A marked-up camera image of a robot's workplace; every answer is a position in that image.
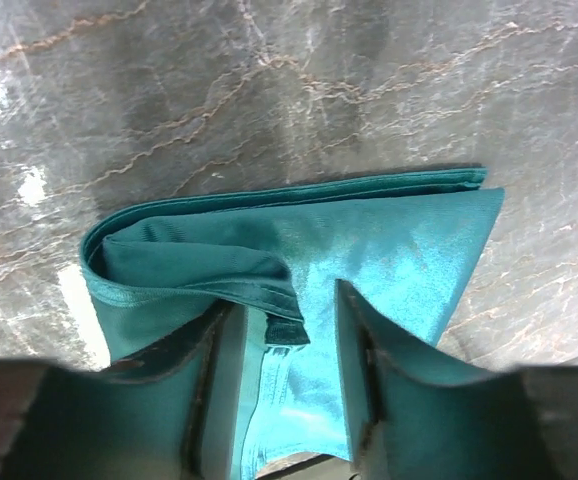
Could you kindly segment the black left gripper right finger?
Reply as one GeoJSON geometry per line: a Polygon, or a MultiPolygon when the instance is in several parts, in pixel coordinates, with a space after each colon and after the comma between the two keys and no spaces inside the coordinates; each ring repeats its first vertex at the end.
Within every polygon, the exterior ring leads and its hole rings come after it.
{"type": "Polygon", "coordinates": [[[350,458],[365,479],[578,479],[578,365],[493,372],[336,284],[350,458]]]}

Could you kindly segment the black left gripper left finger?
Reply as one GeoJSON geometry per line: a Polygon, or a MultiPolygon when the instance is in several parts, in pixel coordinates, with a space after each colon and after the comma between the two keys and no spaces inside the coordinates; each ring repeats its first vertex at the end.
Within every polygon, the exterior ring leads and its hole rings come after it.
{"type": "Polygon", "coordinates": [[[217,302],[89,372],[0,359],[0,479],[226,479],[245,310],[217,302]]]}

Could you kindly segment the teal satin napkin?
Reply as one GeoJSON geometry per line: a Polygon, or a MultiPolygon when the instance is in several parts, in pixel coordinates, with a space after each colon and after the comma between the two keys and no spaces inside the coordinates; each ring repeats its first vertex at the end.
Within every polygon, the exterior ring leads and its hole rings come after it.
{"type": "Polygon", "coordinates": [[[229,475],[310,452],[347,458],[335,284],[436,345],[499,215],[482,168],[365,176],[155,201],[83,238],[83,276],[112,359],[217,299],[248,316],[229,475]]]}

